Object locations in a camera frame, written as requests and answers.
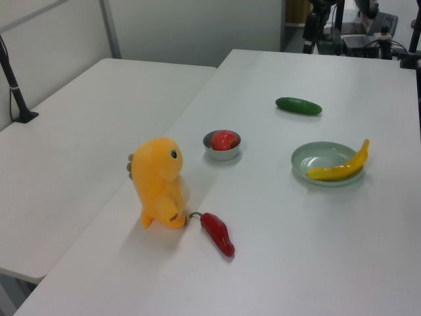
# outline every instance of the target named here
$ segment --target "light green plate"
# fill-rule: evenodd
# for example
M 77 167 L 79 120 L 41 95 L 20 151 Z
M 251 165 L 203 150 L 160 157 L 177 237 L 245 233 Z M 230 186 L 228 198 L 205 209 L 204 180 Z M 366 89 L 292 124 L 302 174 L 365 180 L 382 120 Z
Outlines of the light green plate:
M 355 174 L 335 181 L 318 181 L 307 177 L 308 170 L 318 167 L 334 167 L 346 163 L 355 150 L 331 142 L 314 142 L 298 147 L 291 156 L 293 171 L 304 180 L 320 186 L 343 186 L 353 183 L 364 175 L 362 168 Z

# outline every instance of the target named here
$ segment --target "gray wall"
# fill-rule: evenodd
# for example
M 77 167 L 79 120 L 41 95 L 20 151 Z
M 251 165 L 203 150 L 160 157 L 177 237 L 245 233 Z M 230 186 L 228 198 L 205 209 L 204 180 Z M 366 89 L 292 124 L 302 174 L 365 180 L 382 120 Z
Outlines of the gray wall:
M 279 51 L 285 0 L 105 0 L 123 59 L 218 67 L 232 49 Z
M 111 56 L 99 0 L 68 0 L 1 35 L 30 109 Z M 9 85 L 0 71 L 0 130 L 10 123 Z

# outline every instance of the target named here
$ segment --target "yellow banana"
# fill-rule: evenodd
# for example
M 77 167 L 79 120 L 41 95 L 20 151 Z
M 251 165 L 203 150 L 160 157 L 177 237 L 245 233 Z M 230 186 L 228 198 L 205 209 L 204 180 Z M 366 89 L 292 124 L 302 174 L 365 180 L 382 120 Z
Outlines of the yellow banana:
M 313 168 L 306 172 L 306 176 L 313 180 L 319 181 L 334 181 L 347 176 L 351 176 L 362 168 L 368 158 L 368 144 L 370 142 L 365 140 L 361 149 L 357 151 L 350 160 L 343 165 L 326 167 L 326 168 Z

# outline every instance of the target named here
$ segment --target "pepper stem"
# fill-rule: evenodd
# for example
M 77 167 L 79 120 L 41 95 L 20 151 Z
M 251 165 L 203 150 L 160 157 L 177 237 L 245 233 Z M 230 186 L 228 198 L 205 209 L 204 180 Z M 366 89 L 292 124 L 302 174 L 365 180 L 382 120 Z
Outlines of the pepper stem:
M 192 214 L 190 214 L 189 218 L 192 218 L 192 217 L 193 217 L 193 215 L 199 215 L 200 217 L 202 217 L 202 216 L 203 216 L 203 214 L 202 214 L 202 213 L 199 213 L 199 212 L 193 212 Z

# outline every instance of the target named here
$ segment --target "yellow plush toy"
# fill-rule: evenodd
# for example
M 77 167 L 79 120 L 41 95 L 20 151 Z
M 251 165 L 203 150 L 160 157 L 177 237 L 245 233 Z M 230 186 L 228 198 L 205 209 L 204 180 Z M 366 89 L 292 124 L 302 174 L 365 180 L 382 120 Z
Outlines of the yellow plush toy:
M 182 227 L 188 189 L 180 176 L 183 156 L 177 143 L 170 138 L 154 138 L 129 155 L 129 161 L 129 177 L 142 203 L 142 226 L 147 228 L 156 219 L 170 228 Z

